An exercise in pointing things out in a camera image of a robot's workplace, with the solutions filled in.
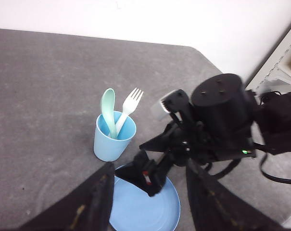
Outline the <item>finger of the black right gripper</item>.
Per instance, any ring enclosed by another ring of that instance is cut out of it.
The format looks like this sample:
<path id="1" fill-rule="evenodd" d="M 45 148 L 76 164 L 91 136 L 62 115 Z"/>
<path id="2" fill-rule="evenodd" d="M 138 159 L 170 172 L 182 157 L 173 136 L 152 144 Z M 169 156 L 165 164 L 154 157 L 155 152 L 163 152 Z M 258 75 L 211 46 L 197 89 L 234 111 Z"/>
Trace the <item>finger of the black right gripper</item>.
<path id="1" fill-rule="evenodd" d="M 153 197 L 158 194 L 165 185 L 169 172 L 169 156 L 164 154 L 160 162 L 149 159 L 145 150 L 135 155 L 132 162 L 115 170 L 115 175 L 137 186 Z"/>

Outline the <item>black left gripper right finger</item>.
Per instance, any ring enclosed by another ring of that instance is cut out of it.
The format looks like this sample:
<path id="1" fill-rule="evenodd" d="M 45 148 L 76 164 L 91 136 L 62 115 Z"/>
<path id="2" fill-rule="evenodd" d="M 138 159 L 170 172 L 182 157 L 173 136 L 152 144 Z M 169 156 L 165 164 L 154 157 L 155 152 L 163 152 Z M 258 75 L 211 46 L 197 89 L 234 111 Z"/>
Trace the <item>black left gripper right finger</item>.
<path id="1" fill-rule="evenodd" d="M 229 191 L 194 161 L 188 163 L 186 180 L 195 230 L 284 230 L 280 224 Z"/>

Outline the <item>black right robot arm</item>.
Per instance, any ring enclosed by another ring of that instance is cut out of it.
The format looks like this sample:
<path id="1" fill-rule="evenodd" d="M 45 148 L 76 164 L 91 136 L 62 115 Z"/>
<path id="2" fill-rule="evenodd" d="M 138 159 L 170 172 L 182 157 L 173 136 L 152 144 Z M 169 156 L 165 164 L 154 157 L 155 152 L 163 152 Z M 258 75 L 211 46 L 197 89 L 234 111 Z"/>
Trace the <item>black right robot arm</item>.
<path id="1" fill-rule="evenodd" d="M 132 162 L 115 175 L 145 191 L 159 193 L 172 166 L 189 160 L 210 170 L 212 163 L 229 161 L 215 174 L 220 179 L 256 150 L 266 154 L 291 152 L 291 92 L 256 93 L 246 90 L 236 74 L 213 76 L 191 96 L 182 89 L 163 97 L 172 121 L 158 136 L 143 143 Z"/>

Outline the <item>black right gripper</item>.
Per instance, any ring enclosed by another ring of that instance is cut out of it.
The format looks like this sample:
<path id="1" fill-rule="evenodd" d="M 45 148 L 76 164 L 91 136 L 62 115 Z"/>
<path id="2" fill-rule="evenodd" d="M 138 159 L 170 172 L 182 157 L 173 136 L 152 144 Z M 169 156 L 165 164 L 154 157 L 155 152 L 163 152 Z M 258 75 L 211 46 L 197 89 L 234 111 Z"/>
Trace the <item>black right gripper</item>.
<path id="1" fill-rule="evenodd" d="M 191 96 L 182 89 L 159 99 L 151 112 L 162 120 L 169 115 L 163 133 L 140 145 L 152 152 L 172 151 L 200 164 L 255 157 L 251 126 L 251 99 L 241 78 L 220 74 L 198 85 Z"/>

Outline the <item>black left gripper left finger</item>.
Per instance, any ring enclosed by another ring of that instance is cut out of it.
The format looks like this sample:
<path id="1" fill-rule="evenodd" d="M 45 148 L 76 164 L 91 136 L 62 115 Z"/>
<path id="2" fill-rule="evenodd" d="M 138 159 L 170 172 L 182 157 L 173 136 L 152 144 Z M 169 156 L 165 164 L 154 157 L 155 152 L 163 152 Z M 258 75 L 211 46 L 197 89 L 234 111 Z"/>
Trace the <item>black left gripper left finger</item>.
<path id="1" fill-rule="evenodd" d="M 106 231 L 113 205 L 114 164 L 107 163 L 21 231 Z"/>

